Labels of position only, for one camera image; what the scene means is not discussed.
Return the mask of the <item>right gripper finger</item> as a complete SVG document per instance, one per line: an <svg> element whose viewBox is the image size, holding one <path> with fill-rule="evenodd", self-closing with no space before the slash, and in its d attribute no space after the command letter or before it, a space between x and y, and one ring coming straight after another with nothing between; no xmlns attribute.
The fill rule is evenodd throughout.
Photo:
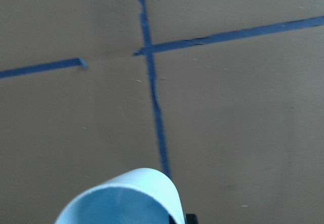
<svg viewBox="0 0 324 224"><path fill-rule="evenodd" d="M193 213L185 214L185 223L186 224L197 224L197 216Z"/></svg>

